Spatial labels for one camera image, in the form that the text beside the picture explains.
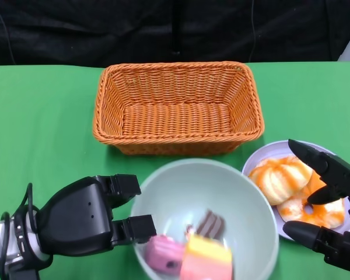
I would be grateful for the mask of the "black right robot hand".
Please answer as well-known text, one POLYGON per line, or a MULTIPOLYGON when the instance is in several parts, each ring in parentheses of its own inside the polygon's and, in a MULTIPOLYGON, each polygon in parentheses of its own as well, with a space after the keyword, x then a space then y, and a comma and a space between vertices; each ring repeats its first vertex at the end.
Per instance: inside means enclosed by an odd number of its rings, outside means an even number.
MULTIPOLYGON (((350 202, 350 164, 336 155, 319 150, 293 139, 288 141, 291 151, 311 167, 325 182, 307 201, 323 205, 347 197, 350 202)), ((350 272, 350 232, 337 233, 306 222, 290 221, 283 231, 294 241, 324 255, 327 264, 350 272)))

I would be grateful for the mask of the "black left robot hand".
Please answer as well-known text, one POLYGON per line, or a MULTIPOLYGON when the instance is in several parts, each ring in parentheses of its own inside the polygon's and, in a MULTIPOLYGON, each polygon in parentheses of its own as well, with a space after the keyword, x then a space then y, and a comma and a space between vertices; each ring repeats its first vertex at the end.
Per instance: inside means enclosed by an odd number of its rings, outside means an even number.
POLYGON ((36 214, 42 252, 79 257, 146 243, 156 236, 151 215, 113 218, 113 209, 140 194, 130 174, 85 177, 64 187, 36 214))

